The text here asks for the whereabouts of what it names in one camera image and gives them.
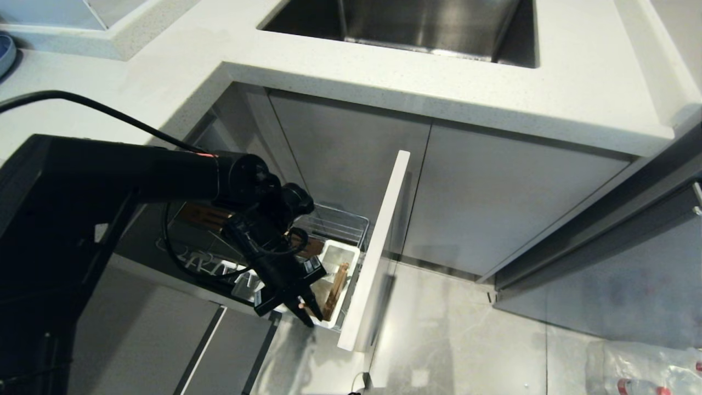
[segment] stainless steel sink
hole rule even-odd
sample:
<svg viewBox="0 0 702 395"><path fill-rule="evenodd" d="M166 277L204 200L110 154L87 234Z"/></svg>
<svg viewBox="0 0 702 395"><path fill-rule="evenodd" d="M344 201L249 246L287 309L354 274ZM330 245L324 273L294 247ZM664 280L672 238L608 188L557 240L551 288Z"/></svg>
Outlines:
<svg viewBox="0 0 702 395"><path fill-rule="evenodd" d="M532 0L290 0L263 30L536 67Z"/></svg>

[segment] white countertop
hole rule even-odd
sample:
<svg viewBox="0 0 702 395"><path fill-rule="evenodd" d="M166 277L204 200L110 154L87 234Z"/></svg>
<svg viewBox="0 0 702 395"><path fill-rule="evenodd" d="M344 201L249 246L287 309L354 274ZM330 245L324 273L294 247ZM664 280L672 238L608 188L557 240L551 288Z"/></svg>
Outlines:
<svg viewBox="0 0 702 395"><path fill-rule="evenodd" d="M535 0L536 69L256 26L281 0L201 0L128 62L23 51L0 100L44 89L88 96L182 138L231 82L544 136L634 155L661 124L612 0ZM0 159L31 134L144 144L150 136L71 103L0 116Z"/></svg>

